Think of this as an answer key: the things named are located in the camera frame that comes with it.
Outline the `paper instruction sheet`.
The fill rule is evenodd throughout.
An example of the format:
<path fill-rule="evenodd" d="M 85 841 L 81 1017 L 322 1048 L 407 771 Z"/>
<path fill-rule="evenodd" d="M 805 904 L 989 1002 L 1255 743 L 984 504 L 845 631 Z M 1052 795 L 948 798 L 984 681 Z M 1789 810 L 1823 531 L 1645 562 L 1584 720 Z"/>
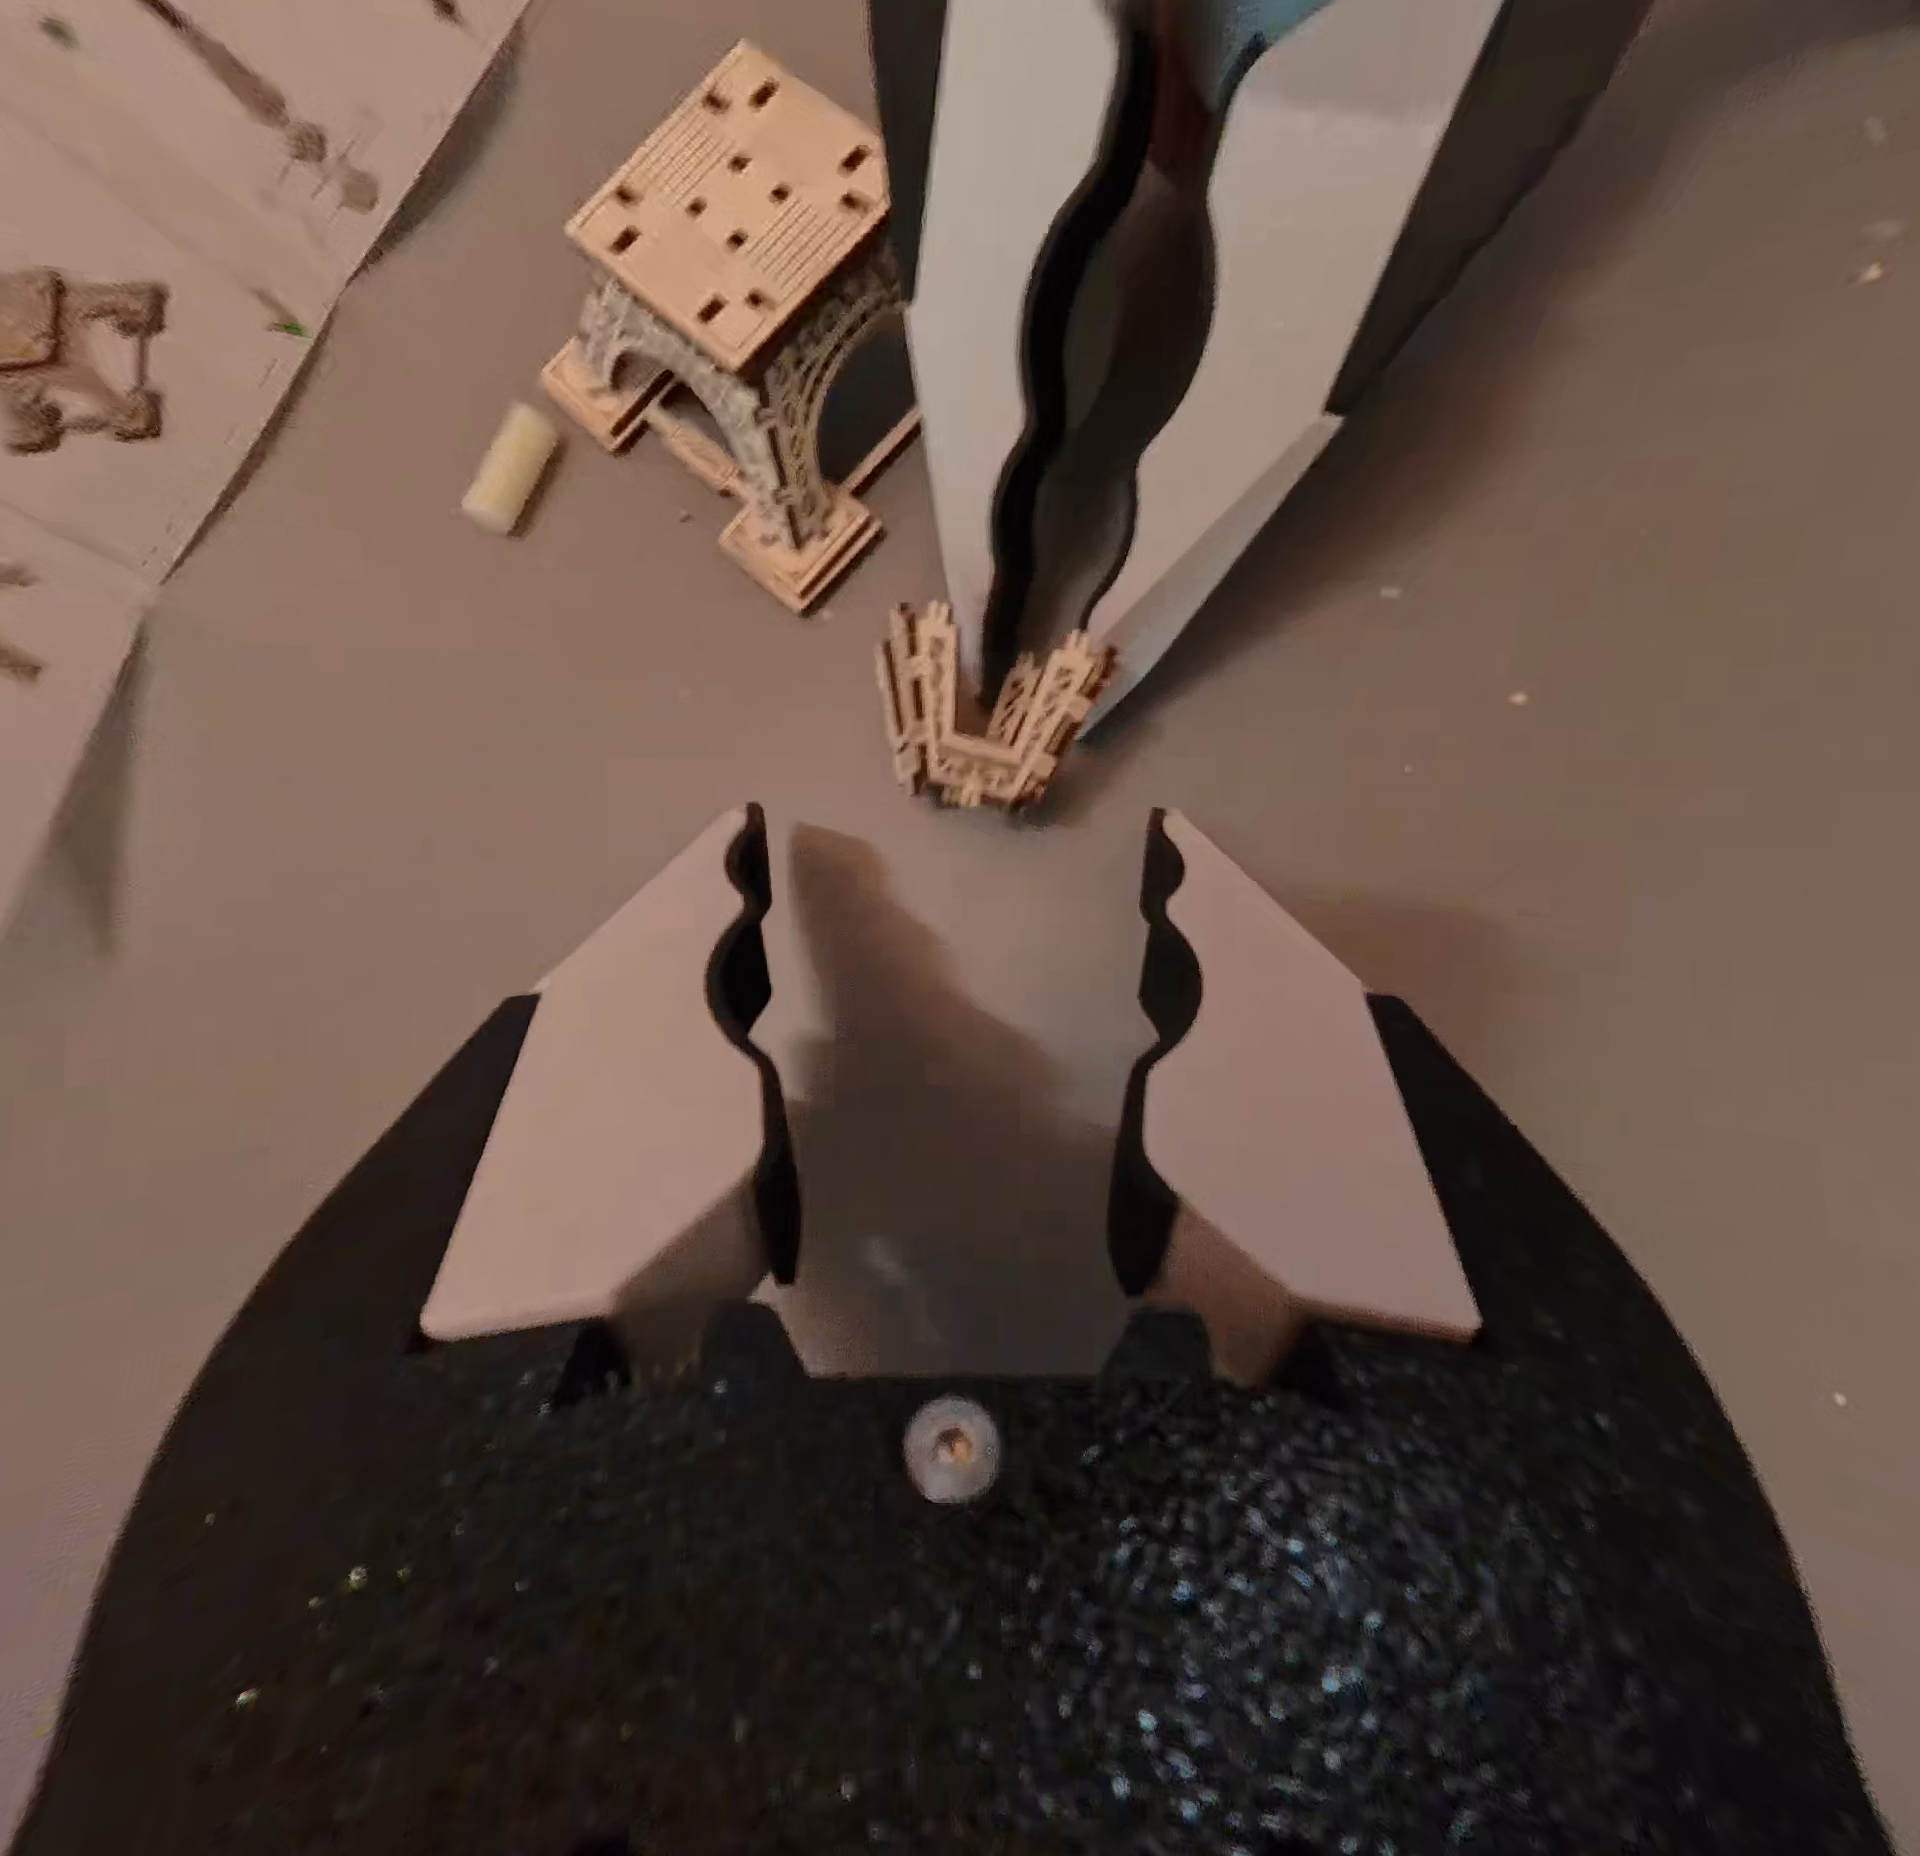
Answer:
<path fill-rule="evenodd" d="M 5 867 L 532 0 L 1 0 Z"/>

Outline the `cream wax cylinder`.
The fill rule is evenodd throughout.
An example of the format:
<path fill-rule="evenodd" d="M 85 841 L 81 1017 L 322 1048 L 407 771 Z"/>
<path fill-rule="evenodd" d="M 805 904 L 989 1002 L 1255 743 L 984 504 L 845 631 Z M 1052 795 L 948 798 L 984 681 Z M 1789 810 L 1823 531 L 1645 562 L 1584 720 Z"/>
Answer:
<path fill-rule="evenodd" d="M 515 535 L 560 446 L 560 430 L 538 406 L 526 399 L 507 404 L 466 483 L 461 518 L 497 538 Z"/>

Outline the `small wooden lattice arch piece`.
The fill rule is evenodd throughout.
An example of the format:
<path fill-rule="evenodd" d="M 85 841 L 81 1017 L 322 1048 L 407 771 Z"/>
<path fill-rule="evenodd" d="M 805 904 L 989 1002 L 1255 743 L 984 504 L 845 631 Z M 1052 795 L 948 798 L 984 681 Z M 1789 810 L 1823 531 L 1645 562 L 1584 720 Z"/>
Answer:
<path fill-rule="evenodd" d="M 1056 777 L 1103 696 L 1115 656 L 1071 631 L 1042 658 L 1015 658 L 984 719 L 960 699 L 956 638 L 928 656 L 928 784 L 948 809 L 1022 813 Z"/>
<path fill-rule="evenodd" d="M 948 809 L 1022 813 L 1056 768 L 1040 736 L 1045 665 L 1022 655 L 983 734 L 960 724 L 959 627 L 949 601 L 897 604 L 877 647 L 877 686 L 893 774 L 909 795 Z"/>

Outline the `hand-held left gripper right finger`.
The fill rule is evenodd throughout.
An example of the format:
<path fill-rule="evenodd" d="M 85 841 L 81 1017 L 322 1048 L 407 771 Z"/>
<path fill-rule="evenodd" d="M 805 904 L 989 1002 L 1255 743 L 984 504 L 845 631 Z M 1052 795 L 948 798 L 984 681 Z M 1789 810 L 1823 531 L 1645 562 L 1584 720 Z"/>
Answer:
<path fill-rule="evenodd" d="M 1482 1327 L 1372 994 L 1183 813 L 1148 815 L 1140 1013 L 1106 1192 L 1135 1320 L 1264 1387 L 1313 1324 Z"/>

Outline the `wooden tower base model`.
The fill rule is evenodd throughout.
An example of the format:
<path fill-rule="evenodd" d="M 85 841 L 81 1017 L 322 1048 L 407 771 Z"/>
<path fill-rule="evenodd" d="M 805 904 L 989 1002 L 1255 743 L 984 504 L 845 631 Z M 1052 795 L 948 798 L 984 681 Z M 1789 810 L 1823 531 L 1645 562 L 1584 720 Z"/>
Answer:
<path fill-rule="evenodd" d="M 872 127 L 739 39 L 562 222 L 579 320 L 541 370 L 604 454 L 651 434 L 735 504 L 726 556 L 808 617 L 884 533 L 863 490 L 918 434 L 913 386 L 835 478 L 844 371 L 904 339 L 891 188 Z"/>

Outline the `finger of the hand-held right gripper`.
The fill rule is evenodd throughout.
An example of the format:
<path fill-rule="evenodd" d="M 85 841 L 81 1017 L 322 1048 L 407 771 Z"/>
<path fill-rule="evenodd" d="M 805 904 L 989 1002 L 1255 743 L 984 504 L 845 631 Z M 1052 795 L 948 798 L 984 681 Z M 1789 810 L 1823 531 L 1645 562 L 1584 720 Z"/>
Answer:
<path fill-rule="evenodd" d="M 1210 328 L 1097 599 L 1099 719 L 1336 435 L 1335 382 L 1505 2 L 1329 0 L 1236 79 L 1205 190 Z"/>
<path fill-rule="evenodd" d="M 1146 161 L 1153 0 L 948 0 L 905 318 L 931 521 L 980 700 L 1020 649 L 1068 330 Z"/>

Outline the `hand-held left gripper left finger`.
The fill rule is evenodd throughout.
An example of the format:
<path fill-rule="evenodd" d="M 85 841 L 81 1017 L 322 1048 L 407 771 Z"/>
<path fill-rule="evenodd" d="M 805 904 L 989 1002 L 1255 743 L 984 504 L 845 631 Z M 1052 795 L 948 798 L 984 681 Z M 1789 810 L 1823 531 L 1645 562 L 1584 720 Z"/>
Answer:
<path fill-rule="evenodd" d="M 794 1280 L 799 1171 L 756 1044 L 768 911 L 748 802 L 541 978 L 423 1339 L 586 1321 L 630 1363 L 691 1363 L 722 1308 Z"/>

